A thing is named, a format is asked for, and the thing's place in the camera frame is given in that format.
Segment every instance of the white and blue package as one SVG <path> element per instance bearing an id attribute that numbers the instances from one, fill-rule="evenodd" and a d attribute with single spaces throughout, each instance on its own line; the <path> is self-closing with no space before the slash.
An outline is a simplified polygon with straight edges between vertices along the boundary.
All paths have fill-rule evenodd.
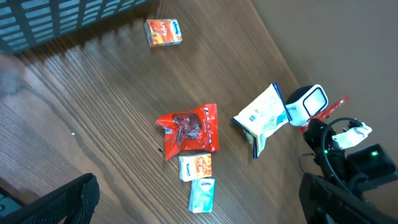
<path id="1" fill-rule="evenodd" d="M 188 209 L 193 213 L 212 212 L 216 180 L 211 178 L 192 181 Z"/>
<path id="2" fill-rule="evenodd" d="M 257 159 L 266 146 L 267 138 L 291 120 L 278 84 L 271 84 L 252 103 L 243 109 L 232 122 L 243 129 Z"/>

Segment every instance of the orange box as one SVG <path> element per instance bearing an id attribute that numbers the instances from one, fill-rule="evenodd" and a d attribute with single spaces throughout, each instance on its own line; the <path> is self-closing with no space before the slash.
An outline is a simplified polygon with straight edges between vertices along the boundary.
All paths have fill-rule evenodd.
<path id="1" fill-rule="evenodd" d="M 190 181 L 211 177 L 211 154 L 203 153 L 192 156 L 180 156 L 180 179 Z"/>
<path id="2" fill-rule="evenodd" d="M 144 27 L 151 47 L 175 45 L 182 41 L 180 26 L 176 19 L 148 19 Z"/>

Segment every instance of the wooden table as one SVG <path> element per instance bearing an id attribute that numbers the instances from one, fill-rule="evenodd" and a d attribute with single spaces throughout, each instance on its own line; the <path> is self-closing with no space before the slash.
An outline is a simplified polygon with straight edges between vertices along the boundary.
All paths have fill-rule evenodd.
<path id="1" fill-rule="evenodd" d="M 1 186 L 29 203 L 92 172 L 93 223 L 304 222 L 301 134 L 285 125 L 254 160 L 230 122 L 272 82 L 285 98 L 299 87 L 251 2 L 164 0 L 138 11 L 0 56 Z M 144 14 L 177 18 L 183 42 L 150 49 Z M 158 151 L 155 121 L 214 102 L 214 207 L 192 214 L 191 183 L 179 179 L 177 156 Z"/>

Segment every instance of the wire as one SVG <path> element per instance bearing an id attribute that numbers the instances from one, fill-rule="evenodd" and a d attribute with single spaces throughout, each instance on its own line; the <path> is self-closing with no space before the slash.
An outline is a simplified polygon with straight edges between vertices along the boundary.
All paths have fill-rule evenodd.
<path id="1" fill-rule="evenodd" d="M 300 166 L 300 169 L 301 169 L 301 171 L 304 173 L 304 169 L 303 169 L 303 167 L 301 166 L 301 159 L 303 158 L 303 157 L 305 157 L 305 156 L 314 156 L 315 157 L 315 154 L 314 153 L 304 153 L 304 154 L 302 154 L 300 157 L 299 157 L 299 159 L 298 159 L 298 165 Z"/>
<path id="2" fill-rule="evenodd" d="M 328 126 L 326 126 L 325 130 L 322 133 L 322 137 L 321 137 L 321 148 L 323 151 L 323 155 L 325 156 L 325 160 L 326 163 L 328 164 L 328 167 L 331 171 L 331 173 L 333 174 L 333 176 L 335 177 L 335 179 L 337 180 L 337 182 L 341 185 L 342 188 L 344 188 L 344 190 L 348 191 L 349 193 L 352 193 L 347 186 L 343 183 L 343 181 L 340 180 L 340 178 L 337 176 L 336 172 L 333 170 L 333 168 L 331 167 L 330 163 L 329 163 L 329 159 L 326 156 L 326 152 L 325 152 L 325 143 L 326 143 L 326 135 L 328 134 L 328 131 L 331 129 L 331 127 L 336 124 L 337 122 L 340 121 L 351 121 L 353 123 L 359 124 L 360 126 L 362 126 L 362 123 L 360 123 L 359 121 L 353 119 L 353 118 L 338 118 L 335 119 L 334 121 L 330 122 L 328 124 Z"/>

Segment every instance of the plastic basket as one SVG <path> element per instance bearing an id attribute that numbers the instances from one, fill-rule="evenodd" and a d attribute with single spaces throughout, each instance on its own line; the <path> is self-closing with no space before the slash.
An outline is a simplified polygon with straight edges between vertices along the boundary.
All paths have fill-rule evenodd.
<path id="1" fill-rule="evenodd" d="M 0 0 L 0 54 L 14 54 L 149 0 Z"/>

